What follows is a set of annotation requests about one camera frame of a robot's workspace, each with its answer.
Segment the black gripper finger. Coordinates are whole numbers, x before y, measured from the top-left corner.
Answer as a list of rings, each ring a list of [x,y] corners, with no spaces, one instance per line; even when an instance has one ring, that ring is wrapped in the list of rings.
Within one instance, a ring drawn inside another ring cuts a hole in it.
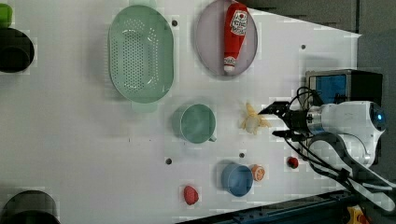
[[[273,131],[272,135],[287,139],[302,139],[304,136],[302,134],[297,134],[291,130],[286,131]]]
[[[276,101],[265,107],[259,112],[259,115],[277,115],[281,116],[288,112],[290,109],[290,103],[286,101]]]

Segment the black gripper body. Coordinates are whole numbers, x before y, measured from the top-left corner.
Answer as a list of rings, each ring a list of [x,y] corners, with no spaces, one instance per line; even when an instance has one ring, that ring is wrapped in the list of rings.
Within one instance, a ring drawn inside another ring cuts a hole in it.
[[[309,135],[309,130],[306,123],[307,112],[305,110],[291,110],[281,115],[281,119],[284,121],[288,130],[291,130],[297,134],[302,134],[302,139],[290,139],[291,141],[304,141]]]

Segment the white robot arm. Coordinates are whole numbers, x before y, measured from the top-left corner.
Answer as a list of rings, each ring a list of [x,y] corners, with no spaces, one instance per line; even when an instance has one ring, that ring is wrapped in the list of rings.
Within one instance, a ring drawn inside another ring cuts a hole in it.
[[[312,169],[379,207],[395,214],[395,184],[371,170],[376,148],[386,130],[384,110],[368,101],[310,106],[292,110],[289,102],[274,102],[262,110],[287,125],[274,131],[309,161]]]

